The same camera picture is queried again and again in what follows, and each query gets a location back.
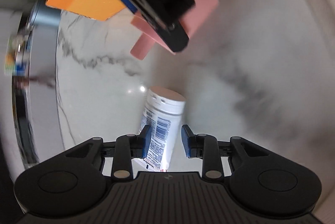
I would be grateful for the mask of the pink cylindrical cup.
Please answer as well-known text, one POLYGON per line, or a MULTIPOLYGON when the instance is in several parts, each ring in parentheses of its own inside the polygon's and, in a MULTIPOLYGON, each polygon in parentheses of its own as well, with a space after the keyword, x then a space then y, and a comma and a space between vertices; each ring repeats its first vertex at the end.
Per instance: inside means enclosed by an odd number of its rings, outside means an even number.
MULTIPOLYGON (((179 36, 173 36, 173 42, 180 39, 191 38, 198 28, 204 24, 210 14, 216 9, 219 0, 189 0, 191 3, 187 7, 178 11, 178 22, 175 31, 179 36)), ((159 36, 158 32, 149 25, 147 20, 139 12, 135 14, 131 24, 142 32, 130 53, 137 59, 142 60, 148 54, 155 43, 160 44, 170 51, 167 43, 159 36)))

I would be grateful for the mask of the white cream tube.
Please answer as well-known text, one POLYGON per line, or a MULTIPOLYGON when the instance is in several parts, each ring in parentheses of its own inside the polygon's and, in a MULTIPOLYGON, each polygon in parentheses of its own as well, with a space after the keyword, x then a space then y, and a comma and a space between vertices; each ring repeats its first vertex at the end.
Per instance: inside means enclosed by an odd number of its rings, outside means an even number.
POLYGON ((136 161, 148 171, 167 172, 183 119, 186 99, 170 89, 148 89, 140 129, 152 129, 148 154, 136 161))

